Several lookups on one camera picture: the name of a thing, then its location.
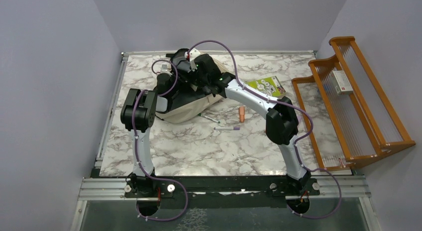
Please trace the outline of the cream canvas backpack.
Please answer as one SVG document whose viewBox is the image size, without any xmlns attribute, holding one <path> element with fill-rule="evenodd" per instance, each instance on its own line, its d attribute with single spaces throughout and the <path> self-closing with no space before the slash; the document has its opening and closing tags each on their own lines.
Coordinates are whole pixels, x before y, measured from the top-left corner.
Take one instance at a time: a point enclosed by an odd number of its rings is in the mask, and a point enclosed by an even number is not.
<svg viewBox="0 0 422 231">
<path fill-rule="evenodd" d="M 202 53 L 196 59 L 199 65 L 199 68 L 193 70 L 191 68 L 191 62 L 185 59 L 184 54 L 187 52 L 187 48 L 182 48 L 177 50 L 173 54 L 167 54 L 166 57 L 169 58 L 171 71 L 195 71 L 198 69 L 218 69 L 218 79 L 221 78 L 222 74 L 228 72 L 228 69 L 217 59 L 212 58 L 208 54 Z M 165 96 L 165 99 L 159 98 L 157 102 L 156 116 L 170 123 L 178 124 L 190 120 L 204 111 L 206 108 L 215 104 L 222 99 L 222 96 L 216 95 L 204 95 L 201 92 L 196 91 L 196 87 L 187 83 L 187 91 L 182 94 L 178 94 L 174 97 Z"/>
</svg>

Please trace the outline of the orange highlighter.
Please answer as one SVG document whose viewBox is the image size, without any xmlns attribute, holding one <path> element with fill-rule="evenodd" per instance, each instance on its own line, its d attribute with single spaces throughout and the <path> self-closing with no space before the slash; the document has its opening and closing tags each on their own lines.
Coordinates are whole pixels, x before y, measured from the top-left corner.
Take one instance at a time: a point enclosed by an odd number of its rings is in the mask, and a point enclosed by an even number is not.
<svg viewBox="0 0 422 231">
<path fill-rule="evenodd" d="M 239 121 L 241 123 L 245 121 L 245 107 L 244 106 L 239 107 Z"/>
</svg>

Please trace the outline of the green illustrated book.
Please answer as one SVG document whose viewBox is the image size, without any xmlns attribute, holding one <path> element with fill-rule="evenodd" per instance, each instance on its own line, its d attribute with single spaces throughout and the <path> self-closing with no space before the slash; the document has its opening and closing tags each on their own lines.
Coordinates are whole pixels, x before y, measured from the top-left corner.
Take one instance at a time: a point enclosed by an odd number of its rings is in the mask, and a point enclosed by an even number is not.
<svg viewBox="0 0 422 231">
<path fill-rule="evenodd" d="M 282 98 L 286 94 L 286 90 L 276 76 L 250 81 L 247 84 L 269 96 Z"/>
</svg>

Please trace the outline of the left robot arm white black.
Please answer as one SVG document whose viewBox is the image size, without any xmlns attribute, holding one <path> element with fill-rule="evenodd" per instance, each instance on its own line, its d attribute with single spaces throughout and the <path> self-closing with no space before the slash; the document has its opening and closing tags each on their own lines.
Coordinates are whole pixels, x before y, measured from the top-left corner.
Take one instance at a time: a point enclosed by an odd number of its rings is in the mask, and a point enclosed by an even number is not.
<svg viewBox="0 0 422 231">
<path fill-rule="evenodd" d="M 158 181 L 177 184 L 184 192 L 187 191 L 179 181 L 154 176 L 149 141 L 158 99 L 165 99 L 166 95 L 175 91 L 178 80 L 178 71 L 173 75 L 164 73 L 157 76 L 156 90 L 129 89 L 120 113 L 120 121 L 132 134 L 133 141 L 134 169 L 128 176 L 130 181 L 126 186 L 147 197 L 158 190 Z"/>
</svg>

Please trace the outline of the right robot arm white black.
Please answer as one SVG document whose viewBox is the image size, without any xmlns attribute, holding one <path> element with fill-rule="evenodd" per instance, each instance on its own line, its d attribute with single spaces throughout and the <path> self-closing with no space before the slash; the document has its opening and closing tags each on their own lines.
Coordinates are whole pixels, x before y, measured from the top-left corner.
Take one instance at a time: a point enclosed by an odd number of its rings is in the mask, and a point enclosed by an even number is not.
<svg viewBox="0 0 422 231">
<path fill-rule="evenodd" d="M 297 147 L 297 107 L 291 100 L 266 96 L 242 82 L 237 72 L 222 72 L 213 58 L 201 52 L 186 52 L 192 80 L 199 88 L 213 95 L 235 100 L 260 114 L 265 119 L 265 134 L 278 145 L 287 169 L 287 188 L 295 195 L 307 188 L 310 169 L 302 162 Z"/>
</svg>

